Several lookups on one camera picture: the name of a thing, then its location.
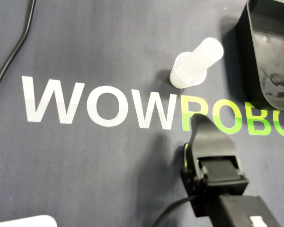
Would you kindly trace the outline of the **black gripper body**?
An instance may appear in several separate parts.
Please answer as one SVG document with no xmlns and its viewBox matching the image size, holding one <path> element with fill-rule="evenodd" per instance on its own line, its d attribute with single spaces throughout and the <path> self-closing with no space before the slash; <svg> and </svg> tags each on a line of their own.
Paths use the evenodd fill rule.
<svg viewBox="0 0 284 227">
<path fill-rule="evenodd" d="M 249 180 L 240 172 L 235 156 L 202 157 L 181 169 L 180 176 L 196 217 L 209 215 L 221 195 L 242 196 Z"/>
</svg>

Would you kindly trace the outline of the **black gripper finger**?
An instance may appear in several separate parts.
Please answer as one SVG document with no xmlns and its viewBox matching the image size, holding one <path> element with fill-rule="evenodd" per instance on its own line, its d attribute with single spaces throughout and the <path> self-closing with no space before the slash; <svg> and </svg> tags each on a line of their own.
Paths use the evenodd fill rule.
<svg viewBox="0 0 284 227">
<path fill-rule="evenodd" d="M 191 117 L 189 150 L 194 158 L 236 156 L 234 142 L 203 114 Z"/>
<path fill-rule="evenodd" d="M 183 174 L 196 174 L 197 173 L 197 162 L 194 158 L 192 150 L 193 142 L 189 141 L 183 146 L 183 166 L 181 173 Z"/>
</svg>

